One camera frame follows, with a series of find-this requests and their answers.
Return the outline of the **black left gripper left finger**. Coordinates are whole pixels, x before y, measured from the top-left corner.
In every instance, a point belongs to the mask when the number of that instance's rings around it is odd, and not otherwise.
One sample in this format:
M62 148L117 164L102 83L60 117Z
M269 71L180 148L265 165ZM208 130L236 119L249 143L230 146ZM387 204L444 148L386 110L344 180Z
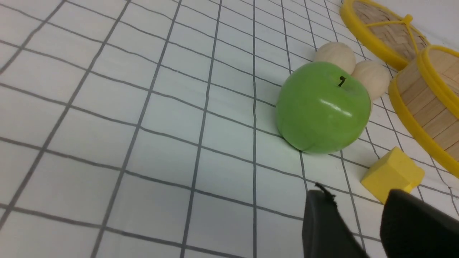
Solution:
M302 240L305 258L368 258L338 211L335 195L320 183L308 190Z

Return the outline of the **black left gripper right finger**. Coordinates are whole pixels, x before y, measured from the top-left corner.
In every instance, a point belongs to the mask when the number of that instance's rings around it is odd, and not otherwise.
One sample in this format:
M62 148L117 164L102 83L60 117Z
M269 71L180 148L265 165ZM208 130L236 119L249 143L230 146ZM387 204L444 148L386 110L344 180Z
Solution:
M411 194L392 189L380 238L389 258L457 258L459 222Z

